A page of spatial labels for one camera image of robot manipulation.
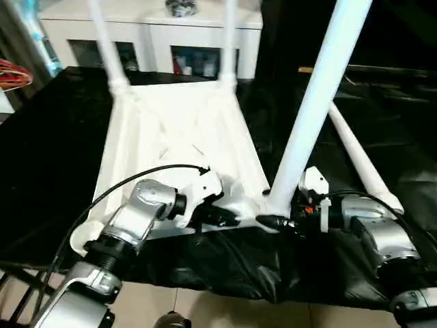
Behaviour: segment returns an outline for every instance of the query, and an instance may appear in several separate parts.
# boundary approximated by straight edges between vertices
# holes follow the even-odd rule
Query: white pole
[[[333,102],[330,105],[329,116],[337,129],[343,145],[348,151],[349,157],[352,160],[366,191],[371,195],[378,197],[380,200],[383,200],[395,210],[403,214],[404,208],[400,201],[389,191],[366,152],[363,150],[363,147],[361,147],[354,133],[350,129],[348,123]]]
[[[88,6],[91,12],[91,18],[97,30],[98,47],[108,74],[109,87],[112,92],[125,89],[129,86],[129,82],[124,75],[117,48],[109,37],[99,0],[88,0]]]
[[[220,69],[220,81],[225,85],[236,86],[235,43],[236,43],[236,10],[238,0],[225,0],[224,44]]]
[[[371,0],[337,0],[313,74],[267,199],[271,213],[290,215],[290,202],[326,119]]]

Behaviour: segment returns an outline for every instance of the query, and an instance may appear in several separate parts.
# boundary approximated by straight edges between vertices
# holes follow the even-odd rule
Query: black tablecloth
[[[199,81],[133,72],[133,85]],[[238,98],[270,182],[307,80],[289,85],[239,85]],[[435,102],[375,96],[367,87],[340,87],[336,103],[407,220],[431,267],[437,251]],[[68,68],[0,126],[0,264],[47,267],[74,218],[89,204],[99,171],[112,98],[103,72]],[[362,190],[327,119],[311,155],[334,190]],[[63,263],[74,261],[69,251]],[[222,295],[386,308],[383,288],[359,242],[340,231],[267,234],[256,228],[149,241],[128,279],[205,289]]]

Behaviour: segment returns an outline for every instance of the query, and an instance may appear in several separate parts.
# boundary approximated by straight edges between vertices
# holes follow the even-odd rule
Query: white cabinet
[[[185,72],[194,72],[194,57],[199,59],[204,48],[215,49],[220,57],[224,16],[221,0],[198,0],[198,13],[184,18],[171,17],[165,0],[100,3],[111,39],[117,42],[127,69],[175,72],[175,58],[181,55],[174,50],[180,51],[181,47],[186,47],[184,63],[191,65]],[[62,0],[41,12],[40,20],[63,67],[93,66],[90,62],[99,61],[95,59],[99,57],[96,30],[85,0]],[[252,79],[262,29],[259,0],[240,0],[237,20],[237,77]]]

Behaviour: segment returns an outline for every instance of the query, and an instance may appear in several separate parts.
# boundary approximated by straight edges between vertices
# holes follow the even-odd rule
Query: floor tile
[[[313,328],[398,328],[391,313],[311,304]]]
[[[35,275],[36,271],[27,271],[30,274]],[[50,281],[52,287],[57,287],[63,279],[63,275],[54,275]],[[16,306],[26,293],[29,285],[15,279],[14,277],[9,278],[7,284],[3,287],[0,292],[0,314],[2,319],[8,320],[14,313]],[[22,314],[19,317],[18,323],[27,324],[30,323],[33,309],[35,308],[36,300],[38,299],[37,292],[34,292],[24,308]]]
[[[190,319],[193,328],[310,328],[308,305],[287,302],[272,305],[222,297],[210,292],[179,289],[175,311]]]
[[[160,316],[173,310],[176,288],[125,282],[115,303],[115,327],[153,327]]]

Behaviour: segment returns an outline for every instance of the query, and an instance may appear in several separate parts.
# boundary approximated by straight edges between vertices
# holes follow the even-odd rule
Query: black wire
[[[125,185],[126,183],[129,183],[137,178],[140,178],[142,176],[145,176],[147,174],[151,174],[157,171],[162,171],[164,169],[175,169],[175,168],[188,168],[188,169],[198,169],[200,171],[200,174],[204,174],[208,171],[208,169],[205,169],[204,167],[200,167],[197,165],[191,165],[191,164],[171,164],[171,165],[163,165],[159,167],[154,167],[153,169],[147,169],[145,171],[139,172],[129,178],[124,179],[123,181],[120,181],[119,183],[113,185],[111,188],[106,190],[102,195],[97,197],[78,217],[76,220],[74,220],[74,223],[71,225],[71,227],[68,229],[66,235],[62,239],[61,243],[59,244],[59,247],[57,248],[55,252],[55,256],[53,257],[53,260],[51,262],[50,267],[48,268],[48,271],[46,273],[46,276],[44,278],[44,289],[41,292],[41,295],[44,295],[44,291],[46,287],[48,286],[48,282],[50,281],[51,275],[58,270],[58,265],[61,261],[59,261],[59,257],[61,253],[64,251],[64,247],[70,238],[71,233],[73,233],[74,229],[84,221],[86,218],[88,212],[99,202],[101,202],[107,195],[112,193],[117,188],[120,188],[121,186]],[[37,311],[41,308],[42,304],[42,297],[38,298],[38,302],[36,304]]]

